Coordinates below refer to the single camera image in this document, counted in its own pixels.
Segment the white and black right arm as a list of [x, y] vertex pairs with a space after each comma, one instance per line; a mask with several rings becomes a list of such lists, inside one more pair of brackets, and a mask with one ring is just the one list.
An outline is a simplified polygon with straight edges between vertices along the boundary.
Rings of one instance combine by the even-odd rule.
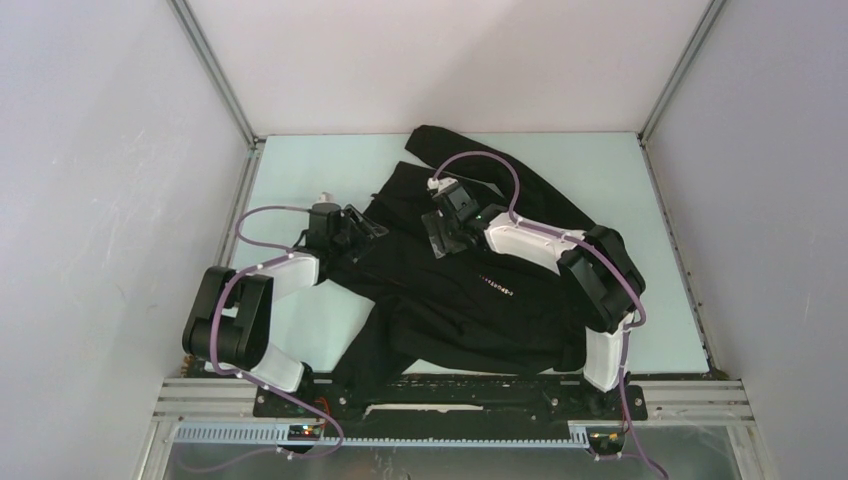
[[583, 408], [596, 418], [610, 416], [622, 403], [617, 386], [627, 368], [624, 336], [638, 322], [637, 300], [645, 289], [620, 235], [603, 226], [560, 229], [499, 205], [483, 207], [455, 178], [430, 178], [427, 190], [436, 211], [422, 219], [437, 257], [478, 248], [559, 276], [586, 330]]

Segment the black jacket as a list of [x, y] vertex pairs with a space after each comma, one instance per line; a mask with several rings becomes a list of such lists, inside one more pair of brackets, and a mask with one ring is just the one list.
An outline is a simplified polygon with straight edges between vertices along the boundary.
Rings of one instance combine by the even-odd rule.
[[443, 127], [422, 125], [365, 214], [389, 233], [357, 263], [339, 259], [329, 279], [373, 302], [333, 369], [345, 389], [368, 394], [417, 361], [485, 373], [583, 369], [586, 330], [553, 272], [476, 248], [436, 259], [423, 215], [436, 210], [428, 178], [453, 177], [482, 205], [504, 206], [556, 228], [597, 224], [520, 160]]

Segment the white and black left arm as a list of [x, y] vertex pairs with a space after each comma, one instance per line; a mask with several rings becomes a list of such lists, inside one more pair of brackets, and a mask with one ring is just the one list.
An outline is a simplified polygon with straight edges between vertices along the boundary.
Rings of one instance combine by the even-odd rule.
[[278, 404], [297, 417], [312, 411], [316, 390], [303, 381], [309, 366], [271, 340], [272, 306], [319, 285], [333, 262], [360, 259], [388, 233], [352, 205], [319, 200], [304, 212], [307, 227], [294, 245], [280, 246], [280, 255], [242, 270], [204, 272], [181, 339], [185, 353], [216, 373], [278, 389]]

